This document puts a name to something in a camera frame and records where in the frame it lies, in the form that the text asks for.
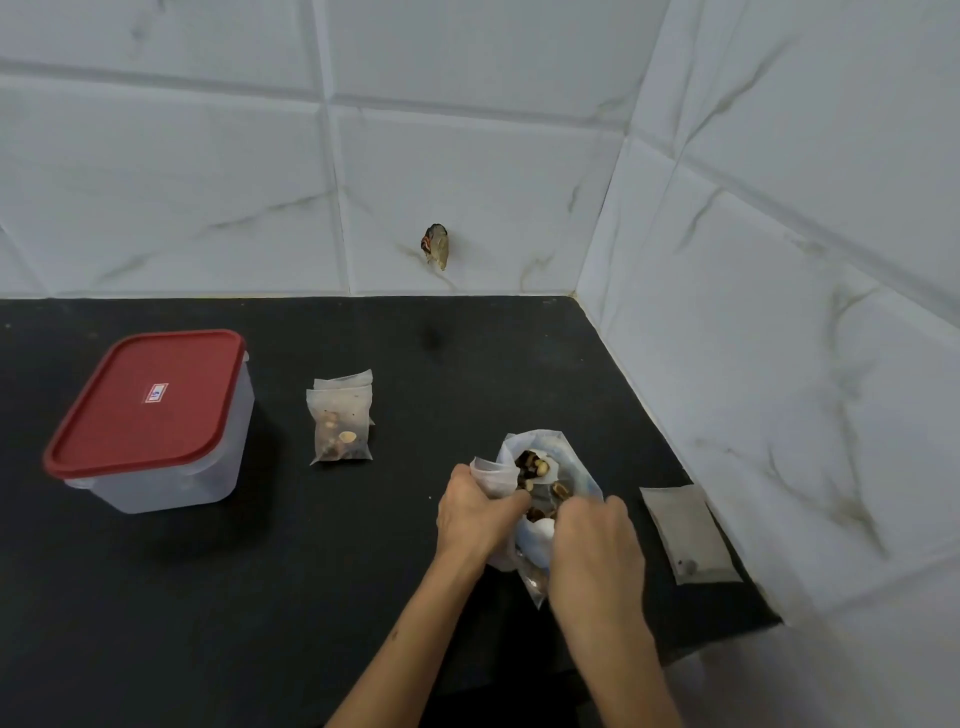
nut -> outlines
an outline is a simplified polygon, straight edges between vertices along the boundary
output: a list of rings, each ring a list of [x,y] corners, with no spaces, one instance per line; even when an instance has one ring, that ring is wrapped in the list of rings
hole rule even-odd
[[[537,470],[537,466],[534,465],[537,460],[537,454],[532,450],[526,449],[514,461],[514,465],[520,468],[520,474],[524,477],[531,477]]]
[[[563,485],[563,483],[559,480],[550,486],[550,493],[559,498],[561,502],[573,496],[573,494],[570,492],[570,489]]]

right hand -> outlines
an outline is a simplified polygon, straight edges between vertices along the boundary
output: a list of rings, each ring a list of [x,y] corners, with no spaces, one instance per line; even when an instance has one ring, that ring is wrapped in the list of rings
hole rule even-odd
[[[643,619],[643,568],[643,552],[620,498],[604,503],[573,497],[561,505],[550,606],[582,673],[620,648],[653,644]]]

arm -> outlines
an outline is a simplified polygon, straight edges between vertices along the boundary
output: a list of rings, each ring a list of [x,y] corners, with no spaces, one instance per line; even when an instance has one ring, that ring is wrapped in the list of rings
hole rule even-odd
[[[618,497],[558,514],[550,605],[607,728],[682,728],[643,618],[643,553]]]
[[[437,517],[437,554],[400,619],[327,728],[416,726],[484,563],[530,507],[517,491],[487,500],[466,465],[453,469]]]

forearm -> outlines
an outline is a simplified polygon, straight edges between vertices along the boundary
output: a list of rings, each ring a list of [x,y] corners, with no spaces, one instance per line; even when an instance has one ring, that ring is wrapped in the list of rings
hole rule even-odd
[[[483,563],[447,554],[435,559],[328,728],[416,726],[457,618]]]
[[[592,647],[578,667],[607,728],[682,728],[645,624],[618,629]]]

gray pouch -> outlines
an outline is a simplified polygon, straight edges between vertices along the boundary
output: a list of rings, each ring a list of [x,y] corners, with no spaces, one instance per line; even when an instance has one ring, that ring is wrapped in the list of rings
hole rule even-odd
[[[640,488],[678,584],[743,581],[696,485]]]

